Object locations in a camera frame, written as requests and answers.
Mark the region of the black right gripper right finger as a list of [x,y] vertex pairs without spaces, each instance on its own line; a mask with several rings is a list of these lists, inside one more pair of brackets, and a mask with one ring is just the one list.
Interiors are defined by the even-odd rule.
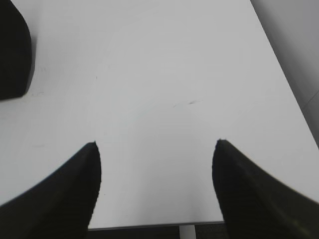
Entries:
[[317,239],[319,204],[219,139],[212,182],[231,239]]

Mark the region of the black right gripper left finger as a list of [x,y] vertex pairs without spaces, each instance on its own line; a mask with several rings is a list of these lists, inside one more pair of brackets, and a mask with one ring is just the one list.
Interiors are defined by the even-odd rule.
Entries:
[[84,239],[102,181],[95,142],[0,207],[2,239]]

